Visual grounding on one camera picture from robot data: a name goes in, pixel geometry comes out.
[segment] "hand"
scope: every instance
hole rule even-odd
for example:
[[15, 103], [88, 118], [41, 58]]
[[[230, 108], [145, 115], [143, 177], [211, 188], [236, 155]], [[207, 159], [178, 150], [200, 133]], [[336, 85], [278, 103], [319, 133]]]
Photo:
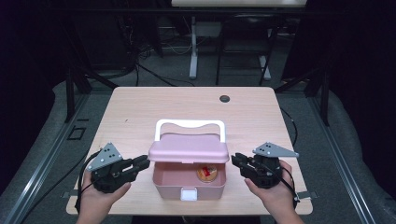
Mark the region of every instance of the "hand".
[[[280, 165], [291, 173], [291, 166], [285, 161], [279, 161]], [[282, 173], [283, 179], [292, 185], [291, 177], [286, 172]], [[273, 216], [278, 224], [282, 223], [303, 223], [301, 218], [297, 215], [293, 207], [293, 195], [290, 190], [279, 182], [276, 186], [270, 189], [260, 189], [250, 179], [245, 179], [245, 182], [250, 191], [262, 200], [265, 208]]]
[[[91, 172], [84, 173], [82, 189], [91, 184]], [[81, 206], [77, 224], [99, 224], [101, 223], [114, 202], [120, 199], [131, 187], [126, 183], [113, 193], [103, 193], [94, 186], [89, 186], [81, 194]]]

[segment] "white handle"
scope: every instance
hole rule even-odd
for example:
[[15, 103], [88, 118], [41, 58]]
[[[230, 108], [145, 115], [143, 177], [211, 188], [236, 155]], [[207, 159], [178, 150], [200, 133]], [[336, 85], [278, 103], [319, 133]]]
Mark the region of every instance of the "white handle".
[[225, 143], [225, 125], [223, 121], [202, 119], [160, 119], [155, 127], [154, 141], [160, 141], [161, 127], [165, 123], [173, 123], [183, 128], [199, 128], [206, 124], [217, 124], [220, 127], [220, 142]]

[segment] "person's left hand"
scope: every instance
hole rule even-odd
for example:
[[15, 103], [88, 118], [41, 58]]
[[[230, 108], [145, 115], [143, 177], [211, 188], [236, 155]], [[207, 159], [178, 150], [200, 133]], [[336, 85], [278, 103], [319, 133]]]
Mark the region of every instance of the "person's left hand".
[[[91, 184], [91, 172], [85, 171], [82, 189]], [[113, 193], [103, 193], [93, 185], [85, 189], [81, 194], [81, 206], [77, 223], [99, 224], [101, 223], [114, 202], [120, 199], [131, 187], [131, 183], [125, 183]]]

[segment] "black chair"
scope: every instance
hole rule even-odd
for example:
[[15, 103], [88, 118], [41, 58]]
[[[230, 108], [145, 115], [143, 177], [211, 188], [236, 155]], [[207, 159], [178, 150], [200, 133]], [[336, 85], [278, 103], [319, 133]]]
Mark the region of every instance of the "black chair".
[[[241, 56], [254, 54], [257, 57], [258, 66], [245, 68], [260, 68], [260, 85], [263, 75], [268, 67], [271, 52], [276, 41], [276, 36], [282, 28], [285, 20], [278, 15], [268, 14], [238, 14], [226, 19], [221, 25], [218, 45], [218, 68], [216, 75], [216, 85], [219, 85], [220, 68], [242, 68], [245, 64], [236, 66], [221, 66], [221, 57], [226, 54], [237, 55], [234, 63], [241, 61]], [[260, 64], [261, 56], [265, 57], [265, 65]]]

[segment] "person's right hand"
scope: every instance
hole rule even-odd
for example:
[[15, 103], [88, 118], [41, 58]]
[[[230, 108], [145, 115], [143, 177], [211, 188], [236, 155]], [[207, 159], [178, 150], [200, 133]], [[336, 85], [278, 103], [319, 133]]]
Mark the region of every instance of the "person's right hand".
[[[279, 161], [280, 165], [291, 173], [291, 166], [285, 161]], [[292, 185], [291, 177], [286, 172], [282, 173], [283, 179]], [[260, 189], [250, 179], [245, 179], [245, 182], [250, 191], [262, 200], [265, 208], [273, 216], [278, 224], [287, 223], [303, 223], [301, 218], [297, 215], [293, 207], [293, 195], [290, 190], [279, 182], [276, 186], [270, 189]]]

